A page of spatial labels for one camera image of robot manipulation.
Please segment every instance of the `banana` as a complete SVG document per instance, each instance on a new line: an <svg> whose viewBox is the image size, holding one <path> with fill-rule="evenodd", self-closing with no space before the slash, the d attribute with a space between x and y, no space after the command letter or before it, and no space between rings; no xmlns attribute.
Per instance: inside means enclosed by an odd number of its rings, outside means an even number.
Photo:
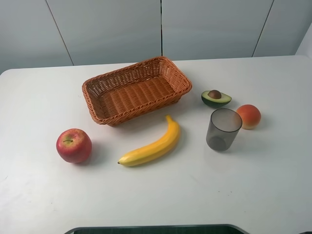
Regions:
<svg viewBox="0 0 312 234"><path fill-rule="evenodd" d="M166 119L168 130L165 135L152 144L126 153L118 163L127 167L137 166L159 158L174 148L180 138L180 126L171 116L167 115Z"/></svg>

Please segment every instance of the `wicker basket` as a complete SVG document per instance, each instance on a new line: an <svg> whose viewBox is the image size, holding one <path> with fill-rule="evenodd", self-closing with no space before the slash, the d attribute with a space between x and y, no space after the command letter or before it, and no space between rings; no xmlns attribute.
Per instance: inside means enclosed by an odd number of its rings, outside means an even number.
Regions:
<svg viewBox="0 0 312 234"><path fill-rule="evenodd" d="M156 57L84 82L82 91L92 119L115 126L174 104L192 88L166 57Z"/></svg>

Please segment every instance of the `orange peach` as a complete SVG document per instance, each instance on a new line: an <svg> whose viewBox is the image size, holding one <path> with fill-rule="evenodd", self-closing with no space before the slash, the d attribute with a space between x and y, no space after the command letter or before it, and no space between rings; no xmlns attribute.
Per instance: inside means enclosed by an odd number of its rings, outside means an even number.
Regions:
<svg viewBox="0 0 312 234"><path fill-rule="evenodd" d="M242 105L236 112L243 120L243 129L253 129L261 120L260 111L253 105Z"/></svg>

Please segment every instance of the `plastic cup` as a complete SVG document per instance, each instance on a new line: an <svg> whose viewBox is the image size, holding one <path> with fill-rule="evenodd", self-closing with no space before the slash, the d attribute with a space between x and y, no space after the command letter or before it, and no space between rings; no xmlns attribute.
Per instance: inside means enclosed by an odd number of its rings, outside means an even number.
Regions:
<svg viewBox="0 0 312 234"><path fill-rule="evenodd" d="M225 151L232 145L243 121L233 110L221 108L210 117L206 141L215 151Z"/></svg>

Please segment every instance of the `apple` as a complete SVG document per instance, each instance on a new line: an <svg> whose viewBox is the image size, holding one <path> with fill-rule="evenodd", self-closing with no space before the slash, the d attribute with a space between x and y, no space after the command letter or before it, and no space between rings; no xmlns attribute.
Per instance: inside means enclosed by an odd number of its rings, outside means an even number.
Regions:
<svg viewBox="0 0 312 234"><path fill-rule="evenodd" d="M72 128L63 132L57 140L58 154L66 161L79 163L88 159L92 142L81 129Z"/></svg>
<svg viewBox="0 0 312 234"><path fill-rule="evenodd" d="M255 128L260 120L261 120L261 113L258 110L258 108L256 108L253 105L242 105L241 107L239 107L236 112L240 115L240 117L242 118L243 121L243 129L253 129Z"/></svg>

